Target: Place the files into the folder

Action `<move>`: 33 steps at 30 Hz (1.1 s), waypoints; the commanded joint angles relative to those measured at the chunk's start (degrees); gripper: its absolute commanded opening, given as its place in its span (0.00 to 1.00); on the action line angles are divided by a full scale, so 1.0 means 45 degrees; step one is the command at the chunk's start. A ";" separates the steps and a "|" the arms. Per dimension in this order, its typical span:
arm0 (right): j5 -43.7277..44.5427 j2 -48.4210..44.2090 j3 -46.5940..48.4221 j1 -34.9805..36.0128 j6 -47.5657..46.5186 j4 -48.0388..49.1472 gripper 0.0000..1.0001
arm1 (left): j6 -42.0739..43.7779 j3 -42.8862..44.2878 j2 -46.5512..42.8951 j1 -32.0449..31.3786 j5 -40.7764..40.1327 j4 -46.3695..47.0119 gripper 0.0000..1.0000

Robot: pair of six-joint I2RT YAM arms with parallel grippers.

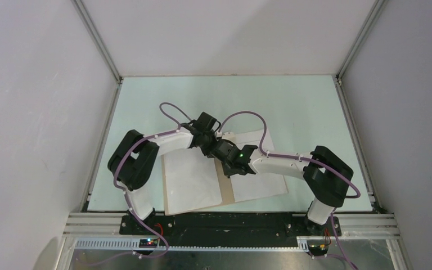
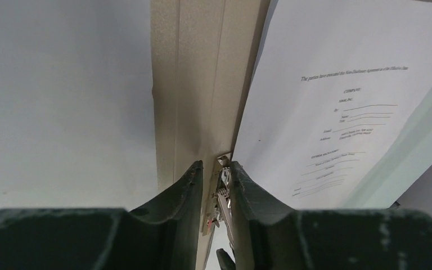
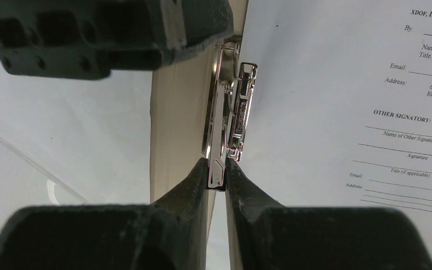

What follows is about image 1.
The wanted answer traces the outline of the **brown cardboard folder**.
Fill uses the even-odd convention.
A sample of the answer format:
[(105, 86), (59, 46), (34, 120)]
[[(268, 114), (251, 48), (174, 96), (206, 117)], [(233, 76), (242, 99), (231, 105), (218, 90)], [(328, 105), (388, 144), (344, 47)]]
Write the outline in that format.
[(220, 186), (220, 191), (221, 191), (221, 195), (222, 195), (222, 203), (217, 205), (217, 206), (226, 206), (226, 205), (232, 205), (235, 204), (237, 202), (235, 202), (235, 198), (233, 195), (233, 189), (232, 189), (232, 185), (231, 185), (231, 179), (230, 177), (226, 177), (223, 173), (223, 168), (222, 168), (222, 163), (218, 160), (215, 160), (215, 167), (216, 167), (216, 171), (217, 171), (217, 176), (218, 176), (218, 181), (219, 181), (219, 186)]

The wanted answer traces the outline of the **printed white paper sheet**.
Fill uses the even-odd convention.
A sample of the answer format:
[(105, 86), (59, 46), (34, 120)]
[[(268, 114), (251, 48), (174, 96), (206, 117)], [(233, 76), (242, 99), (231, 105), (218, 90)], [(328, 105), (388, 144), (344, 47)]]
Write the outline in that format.
[[(259, 145), (263, 130), (237, 133), (234, 142), (238, 148), (245, 145)], [(232, 175), (230, 177), (235, 202), (261, 199), (288, 193), (284, 176), (266, 174)]]

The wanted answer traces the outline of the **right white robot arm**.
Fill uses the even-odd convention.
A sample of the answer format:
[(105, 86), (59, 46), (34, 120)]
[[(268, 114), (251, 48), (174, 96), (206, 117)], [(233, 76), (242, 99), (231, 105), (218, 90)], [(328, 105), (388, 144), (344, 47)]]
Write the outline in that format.
[(238, 148), (227, 139), (218, 139), (209, 157), (222, 163), (223, 173), (230, 177), (248, 174), (278, 174), (303, 180), (314, 194), (305, 215), (305, 229), (319, 235), (327, 228), (327, 221), (337, 208), (343, 206), (352, 188), (357, 199), (361, 196), (351, 182), (353, 170), (325, 146), (316, 146), (308, 155), (264, 152), (256, 145)]

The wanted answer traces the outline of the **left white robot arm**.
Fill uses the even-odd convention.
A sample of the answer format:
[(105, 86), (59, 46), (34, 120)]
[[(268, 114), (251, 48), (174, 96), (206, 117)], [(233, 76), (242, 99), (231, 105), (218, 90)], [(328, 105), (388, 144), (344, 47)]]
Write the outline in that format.
[(180, 123), (176, 129), (145, 136), (132, 129), (126, 133), (107, 168), (111, 172), (114, 186), (121, 190), (128, 210), (135, 216), (133, 226), (141, 234), (154, 230), (155, 218), (151, 196), (145, 190), (158, 157), (176, 150), (199, 147), (215, 142), (216, 132), (222, 123), (202, 112), (195, 120)]

